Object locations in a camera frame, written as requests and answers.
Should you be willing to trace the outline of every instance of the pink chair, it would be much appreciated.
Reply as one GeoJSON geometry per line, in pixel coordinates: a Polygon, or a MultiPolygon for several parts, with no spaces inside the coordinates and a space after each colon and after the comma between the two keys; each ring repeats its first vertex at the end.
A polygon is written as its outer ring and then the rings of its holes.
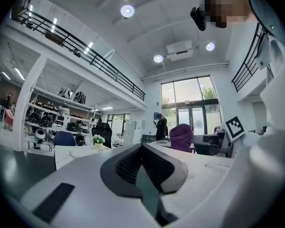
{"type": "Polygon", "coordinates": [[[14,115],[10,109],[7,109],[5,111],[5,127],[4,128],[6,128],[6,124],[8,124],[9,126],[13,126],[13,122],[14,122],[14,115]]]}

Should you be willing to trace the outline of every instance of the black metal railing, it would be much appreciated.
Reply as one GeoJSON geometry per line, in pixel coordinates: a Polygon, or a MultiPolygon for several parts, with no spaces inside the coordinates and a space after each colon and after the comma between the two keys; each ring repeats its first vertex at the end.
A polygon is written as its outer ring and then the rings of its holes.
{"type": "Polygon", "coordinates": [[[144,100],[145,93],[138,88],[130,79],[128,79],[122,72],[116,67],[99,55],[96,51],[89,48],[86,43],[72,35],[70,32],[61,28],[53,23],[53,21],[30,11],[24,9],[17,16],[12,18],[14,21],[25,25],[32,31],[40,32],[45,35],[46,38],[67,49],[69,52],[87,61],[90,65],[98,68],[114,81],[121,84],[126,89],[130,90],[134,95],[144,100]]]}
{"type": "Polygon", "coordinates": [[[258,70],[256,55],[257,46],[262,37],[262,27],[258,23],[256,26],[256,31],[253,36],[249,51],[245,57],[242,66],[239,68],[237,74],[232,79],[232,83],[236,88],[237,92],[249,81],[253,74],[258,70]]]}

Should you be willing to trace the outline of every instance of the air conditioner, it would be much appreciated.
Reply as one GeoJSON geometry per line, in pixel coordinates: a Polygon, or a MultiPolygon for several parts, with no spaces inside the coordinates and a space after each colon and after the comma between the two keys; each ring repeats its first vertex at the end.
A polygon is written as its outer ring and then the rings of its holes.
{"type": "Polygon", "coordinates": [[[172,62],[192,57],[193,56],[192,41],[185,40],[171,45],[167,45],[167,51],[168,51],[167,59],[170,59],[172,62]]]}

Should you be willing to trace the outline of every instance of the round ceiling light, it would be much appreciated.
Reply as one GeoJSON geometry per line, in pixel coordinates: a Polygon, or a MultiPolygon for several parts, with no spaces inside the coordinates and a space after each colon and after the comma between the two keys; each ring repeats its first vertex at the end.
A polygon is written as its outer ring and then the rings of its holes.
{"type": "Polygon", "coordinates": [[[210,43],[208,43],[208,44],[206,45],[206,50],[207,50],[207,51],[213,51],[214,48],[215,48],[215,45],[214,45],[214,43],[212,43],[212,42],[210,42],[210,43]]]}
{"type": "Polygon", "coordinates": [[[129,18],[129,17],[133,16],[134,8],[131,5],[124,5],[120,9],[120,12],[121,12],[122,16],[124,16],[125,18],[129,18]]]}
{"type": "Polygon", "coordinates": [[[163,60],[163,58],[162,58],[161,55],[156,55],[156,56],[154,57],[154,62],[156,62],[156,63],[161,63],[162,60],[163,60]]]}

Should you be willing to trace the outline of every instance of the person in black clothes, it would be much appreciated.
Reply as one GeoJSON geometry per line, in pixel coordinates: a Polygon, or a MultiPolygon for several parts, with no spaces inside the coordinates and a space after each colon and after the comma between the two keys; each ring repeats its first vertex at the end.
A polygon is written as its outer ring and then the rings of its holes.
{"type": "Polygon", "coordinates": [[[155,121],[157,132],[156,132],[156,141],[162,140],[166,136],[166,127],[167,127],[167,119],[160,113],[157,114],[158,122],[155,121]]]}
{"type": "Polygon", "coordinates": [[[10,93],[9,94],[9,96],[7,96],[6,98],[5,98],[5,105],[4,105],[4,107],[6,108],[6,109],[9,109],[10,108],[10,97],[12,96],[12,94],[10,93]]]}

